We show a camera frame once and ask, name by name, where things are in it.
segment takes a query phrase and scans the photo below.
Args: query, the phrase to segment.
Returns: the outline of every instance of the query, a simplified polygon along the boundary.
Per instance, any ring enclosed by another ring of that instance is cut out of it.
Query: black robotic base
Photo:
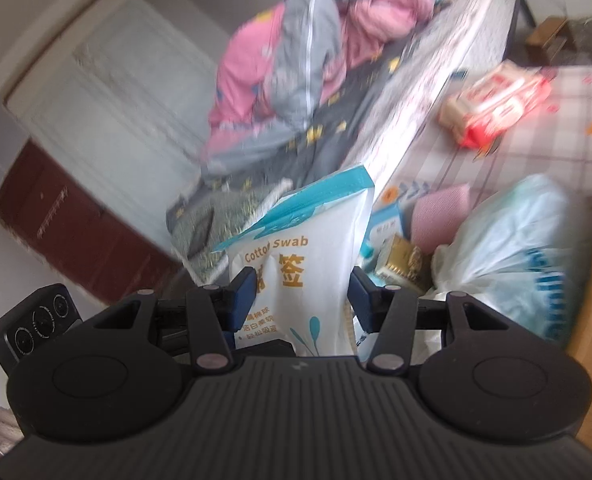
[[[183,301],[137,294],[20,359],[7,394],[29,435],[0,477],[592,479],[573,437],[585,370],[474,298],[418,301],[355,269],[348,298],[380,332],[365,369],[232,353],[223,331],[254,297],[252,269]],[[416,328],[444,349],[410,367]]]

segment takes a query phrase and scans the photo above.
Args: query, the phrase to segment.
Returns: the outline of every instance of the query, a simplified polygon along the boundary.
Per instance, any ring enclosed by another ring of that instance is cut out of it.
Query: white package
[[[258,275],[257,295],[236,348],[272,339],[298,356],[353,354],[344,304],[373,204],[374,184],[358,166],[285,197],[259,222],[231,238],[231,278]]]
[[[592,258],[592,218],[581,197],[544,174],[476,207],[431,267],[443,300],[462,290],[531,332],[565,346]]]

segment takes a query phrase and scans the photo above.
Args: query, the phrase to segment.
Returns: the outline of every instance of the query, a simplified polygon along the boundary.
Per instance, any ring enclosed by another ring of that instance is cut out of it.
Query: floor
[[[592,65],[592,18],[570,20],[573,38],[578,45],[578,52],[562,50],[555,59],[555,65]],[[532,63],[527,58],[524,49],[524,41],[531,33],[527,28],[516,32],[509,59],[520,66],[530,66]]]

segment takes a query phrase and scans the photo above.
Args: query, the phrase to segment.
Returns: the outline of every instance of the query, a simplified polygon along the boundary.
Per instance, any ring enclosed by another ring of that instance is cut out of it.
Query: black circular pad
[[[586,371],[527,330],[470,330],[421,368],[426,404],[455,428],[524,443],[577,430],[592,387]]]
[[[102,442],[159,421],[181,390],[177,364],[146,337],[84,323],[23,358],[7,399],[20,423],[47,439]]]
[[[54,386],[74,399],[98,399],[118,390],[129,372],[118,359],[102,355],[74,357],[54,370]]]

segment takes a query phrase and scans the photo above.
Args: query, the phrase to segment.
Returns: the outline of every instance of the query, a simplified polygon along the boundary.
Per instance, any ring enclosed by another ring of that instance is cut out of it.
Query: red package
[[[479,150],[551,94],[544,76],[505,61],[473,86],[448,97],[438,121],[460,146]]]

